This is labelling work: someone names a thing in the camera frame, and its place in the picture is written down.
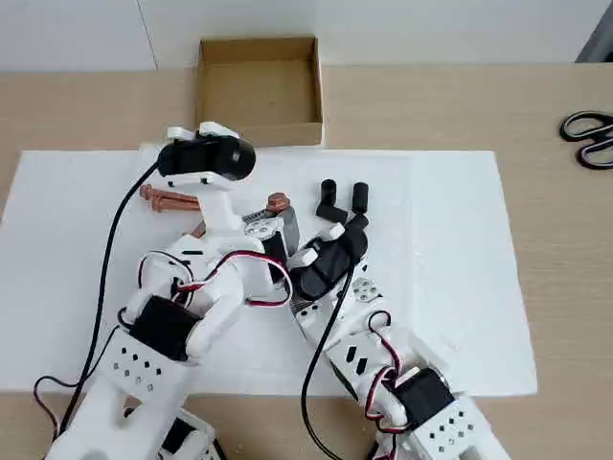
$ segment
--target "scissors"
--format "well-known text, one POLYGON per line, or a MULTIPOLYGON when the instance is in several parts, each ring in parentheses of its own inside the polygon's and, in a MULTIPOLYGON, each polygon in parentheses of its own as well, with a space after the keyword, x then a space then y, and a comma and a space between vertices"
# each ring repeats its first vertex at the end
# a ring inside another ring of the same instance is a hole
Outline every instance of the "scissors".
POLYGON ((594 141, 577 150, 577 161, 584 168, 613 169, 613 160, 598 162, 592 159, 593 153, 613 148, 613 115, 592 110, 574 113, 562 122, 559 135, 567 142, 594 141), (582 131, 571 130, 571 125, 578 121, 587 121, 596 126, 582 131))

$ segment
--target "cardboard box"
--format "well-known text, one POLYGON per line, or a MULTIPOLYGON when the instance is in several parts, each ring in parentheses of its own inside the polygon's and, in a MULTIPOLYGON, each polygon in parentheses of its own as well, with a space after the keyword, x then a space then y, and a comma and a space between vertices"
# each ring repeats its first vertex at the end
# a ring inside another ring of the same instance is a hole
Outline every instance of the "cardboard box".
POLYGON ((202 40, 196 126, 215 121, 257 147, 322 140, 317 38, 202 40))

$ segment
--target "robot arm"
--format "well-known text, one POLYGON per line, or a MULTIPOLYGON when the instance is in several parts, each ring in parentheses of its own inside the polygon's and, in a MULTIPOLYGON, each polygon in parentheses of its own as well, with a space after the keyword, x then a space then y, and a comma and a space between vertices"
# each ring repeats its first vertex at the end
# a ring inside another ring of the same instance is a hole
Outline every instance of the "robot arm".
POLYGON ((289 281, 284 266, 266 255, 266 236, 278 233, 273 223, 280 218, 244 222, 227 196, 228 178, 253 168, 253 149, 226 131, 171 134, 159 171, 169 185, 196 188, 206 203, 207 234, 145 255, 139 288, 120 314, 125 327, 108 342, 79 411, 46 460, 224 458, 213 428, 183 409, 201 358, 246 306, 282 306, 291 297, 289 283, 285 299, 268 300, 278 293, 270 265, 289 281), (258 226, 257 236, 250 225, 258 226), (129 399, 140 404, 127 407, 129 399))
POLYGON ((337 377, 365 408, 365 417, 376 422, 373 458, 509 459, 473 399, 448 387, 442 374, 445 363, 393 321, 386 299, 367 276, 360 232, 337 224, 308 243, 288 266, 296 290, 296 321, 315 346, 347 273, 342 257, 339 263, 330 254, 337 256, 349 246, 361 258, 323 350, 337 377))

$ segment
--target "mounting hole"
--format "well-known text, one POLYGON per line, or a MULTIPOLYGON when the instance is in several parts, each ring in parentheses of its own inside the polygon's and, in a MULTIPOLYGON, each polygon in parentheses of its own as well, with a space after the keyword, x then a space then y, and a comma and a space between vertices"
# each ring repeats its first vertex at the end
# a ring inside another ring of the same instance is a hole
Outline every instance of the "mounting hole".
POLYGON ((347 356, 345 357, 345 360, 347 362, 352 362, 355 359, 355 352, 356 351, 357 351, 357 347, 355 347, 355 346, 349 347, 349 350, 347 351, 347 356))
POLYGON ((355 369, 355 373, 358 376, 361 376, 362 374, 364 374, 364 371, 366 370, 366 364, 368 362, 368 359, 365 357, 361 357, 359 361, 357 361, 357 368, 355 369))

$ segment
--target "wooden table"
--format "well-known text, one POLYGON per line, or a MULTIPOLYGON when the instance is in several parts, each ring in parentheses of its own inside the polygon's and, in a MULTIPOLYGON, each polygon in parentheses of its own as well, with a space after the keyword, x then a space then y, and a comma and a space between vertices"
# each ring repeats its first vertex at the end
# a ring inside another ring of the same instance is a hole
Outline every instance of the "wooden table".
MULTIPOLYGON (((613 66, 330 67, 323 81, 330 147, 497 152, 540 389, 480 405, 516 459, 610 458, 613 173, 580 168, 556 126, 575 110, 613 111, 613 66)), ((0 189, 22 149, 135 149, 192 118, 191 71, 0 75, 0 189)), ((363 458, 372 427, 352 402, 311 405, 322 437, 363 458)), ((231 459, 322 458, 295 399, 189 406, 231 459)), ((0 397, 0 414, 0 458, 46 450, 50 429, 30 395, 0 397)))

